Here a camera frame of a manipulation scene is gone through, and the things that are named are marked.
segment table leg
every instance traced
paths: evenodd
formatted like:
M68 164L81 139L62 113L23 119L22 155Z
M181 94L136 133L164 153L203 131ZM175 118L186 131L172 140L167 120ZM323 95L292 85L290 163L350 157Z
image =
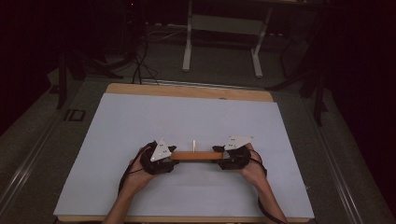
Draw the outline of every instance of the table leg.
M192 20L192 0L189 1L189 16L187 18L187 43L186 49L184 50L184 60L183 60L183 72L190 71L190 61L191 61L191 20Z
M271 18L272 11L273 9L271 7L268 8L265 21L262 22L262 28L259 33L259 41L257 42L256 48L251 50L251 58L253 60L254 73L256 74L257 78L262 77L262 67L260 66L259 51L260 48L262 47L262 41L264 40L265 31L267 30L268 22Z

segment wrist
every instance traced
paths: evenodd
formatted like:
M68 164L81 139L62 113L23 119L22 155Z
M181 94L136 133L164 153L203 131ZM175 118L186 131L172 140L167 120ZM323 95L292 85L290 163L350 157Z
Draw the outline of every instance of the wrist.
M276 200L266 178L259 185L255 186L255 188L259 193L259 198L263 203L269 203Z
M128 200L132 200L132 198L136 195L139 190L134 187L124 186L120 191L119 198L124 198Z
M253 180L253 186L256 188L256 190L262 189L265 185L268 185L268 181L265 175L256 177Z
M256 188L256 190L258 192L265 192L267 190L266 185L268 184L268 181L266 178L260 178L258 180L256 180L256 182L253 184L254 188Z

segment person's right hand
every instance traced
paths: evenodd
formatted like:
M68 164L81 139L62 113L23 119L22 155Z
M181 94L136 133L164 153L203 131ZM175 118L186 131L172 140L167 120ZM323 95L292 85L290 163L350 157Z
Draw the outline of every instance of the person's right hand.
M262 162L259 154L254 150L253 145L250 143L246 144L247 149L250 150L251 159ZM238 170L239 174L241 174L250 184L254 187L258 187L263 180L266 179L265 172L262 167L255 161L250 161L247 166L243 169Z

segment forearm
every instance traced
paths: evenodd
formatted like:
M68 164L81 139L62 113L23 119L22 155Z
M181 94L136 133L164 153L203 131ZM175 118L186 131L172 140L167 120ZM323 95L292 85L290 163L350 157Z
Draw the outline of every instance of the forearm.
M134 195L132 191L122 190L103 224L123 224Z
M262 207L265 209L267 213L276 217L277 219L288 223L285 215L283 214L282 210L280 209L274 193L271 190L271 187L266 178L263 178L260 183L255 184L256 190L259 193L259 198L262 203ZM270 224L276 223L273 220L267 218Z

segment white tracking marker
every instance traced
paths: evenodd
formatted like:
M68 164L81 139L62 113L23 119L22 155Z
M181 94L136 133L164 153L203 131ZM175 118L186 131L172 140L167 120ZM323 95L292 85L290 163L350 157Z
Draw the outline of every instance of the white tracking marker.
M247 143L250 143L251 141L253 141L253 139L254 138L252 136L230 136L224 149L237 149L246 145Z
M165 141L163 141L163 138L160 140L160 142L157 144L157 147L155 148L154 152L152 153L151 156L151 161L158 161L164 158L168 158L172 155L172 152L169 150L168 145L166 145Z

